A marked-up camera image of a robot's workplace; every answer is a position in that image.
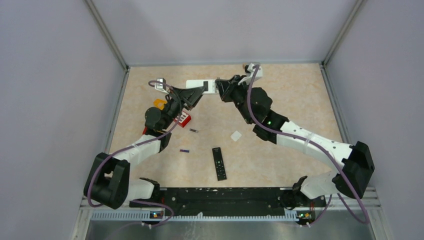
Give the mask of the white red remote control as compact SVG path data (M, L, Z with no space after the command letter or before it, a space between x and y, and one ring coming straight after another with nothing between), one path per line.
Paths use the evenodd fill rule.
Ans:
M185 82L186 88L204 88L204 95L218 94L218 88L214 79L189 79Z

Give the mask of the white battery cover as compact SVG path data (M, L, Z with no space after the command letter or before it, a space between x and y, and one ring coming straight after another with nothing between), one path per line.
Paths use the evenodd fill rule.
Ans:
M231 134L230 138L234 141L237 142L240 138L241 138L242 134L239 131L235 131Z

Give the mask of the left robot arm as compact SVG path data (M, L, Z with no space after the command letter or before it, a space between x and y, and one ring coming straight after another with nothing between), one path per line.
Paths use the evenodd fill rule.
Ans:
M113 153L96 155L83 189L88 204L118 209L129 193L131 168L168 146L183 110L193 109L208 89L205 84L193 88L169 85L163 108L146 110L144 132L137 141Z

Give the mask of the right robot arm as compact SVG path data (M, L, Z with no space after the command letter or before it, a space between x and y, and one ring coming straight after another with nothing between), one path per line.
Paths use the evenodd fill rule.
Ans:
M303 176L293 185L293 200L307 206L313 199L330 194L342 194L362 199L374 173L375 165L367 144L348 144L330 140L302 128L271 109L272 99L261 87L249 89L239 84L240 75L229 80L215 80L221 100L234 103L253 132L263 141L296 149L328 167L331 171L316 176Z

